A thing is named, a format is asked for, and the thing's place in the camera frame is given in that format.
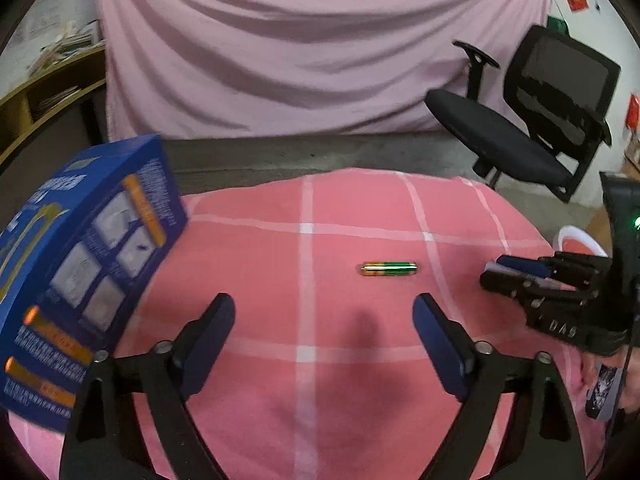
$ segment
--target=black office chair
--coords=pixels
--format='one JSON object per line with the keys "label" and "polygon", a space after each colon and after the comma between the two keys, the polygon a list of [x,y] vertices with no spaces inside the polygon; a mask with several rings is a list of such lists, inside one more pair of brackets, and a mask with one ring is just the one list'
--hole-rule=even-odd
{"label": "black office chair", "polygon": [[[454,41],[469,56],[466,98],[430,90],[424,103],[440,124],[479,155],[474,171],[490,187],[505,173],[542,184],[569,202],[601,142],[611,145],[604,117],[620,67],[601,53],[554,30],[532,26],[504,76],[504,100],[527,125],[529,135],[499,113],[477,102],[482,70],[498,63],[478,48]],[[574,173],[556,157],[575,159]]]}

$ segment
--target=blue box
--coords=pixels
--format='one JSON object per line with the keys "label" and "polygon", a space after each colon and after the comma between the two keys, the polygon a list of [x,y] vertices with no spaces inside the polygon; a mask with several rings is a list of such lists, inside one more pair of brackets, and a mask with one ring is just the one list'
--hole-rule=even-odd
{"label": "blue box", "polygon": [[0,234],[0,404],[63,432],[187,217],[156,135],[94,146]]}

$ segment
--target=battery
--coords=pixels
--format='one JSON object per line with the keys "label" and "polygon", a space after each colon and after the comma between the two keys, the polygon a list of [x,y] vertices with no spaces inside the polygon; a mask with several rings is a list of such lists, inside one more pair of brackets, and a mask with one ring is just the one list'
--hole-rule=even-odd
{"label": "battery", "polygon": [[364,262],[360,266],[363,276],[409,276],[417,271],[413,262]]}

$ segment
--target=human hand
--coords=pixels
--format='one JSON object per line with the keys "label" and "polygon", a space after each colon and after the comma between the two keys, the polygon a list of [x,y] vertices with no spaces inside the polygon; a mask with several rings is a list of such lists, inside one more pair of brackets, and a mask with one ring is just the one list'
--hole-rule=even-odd
{"label": "human hand", "polygon": [[[596,362],[605,366],[622,368],[625,365],[627,346],[622,347],[612,357],[599,357],[589,353],[582,354],[582,380],[592,389],[598,380]],[[619,408],[627,413],[640,409],[640,348],[634,348],[631,352],[631,361],[626,371],[625,386],[620,396]]]}

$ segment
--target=green object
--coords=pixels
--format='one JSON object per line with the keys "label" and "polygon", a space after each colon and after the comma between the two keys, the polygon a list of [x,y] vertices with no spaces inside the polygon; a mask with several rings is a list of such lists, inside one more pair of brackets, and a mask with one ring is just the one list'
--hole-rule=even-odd
{"label": "green object", "polygon": [[546,17],[546,28],[551,28],[559,32],[560,34],[564,34],[566,36],[569,35],[569,25],[566,24],[566,21],[562,18],[556,18],[555,16],[547,16]]}
{"label": "green object", "polygon": [[408,276],[417,271],[413,262],[364,262],[360,266],[363,276]]}

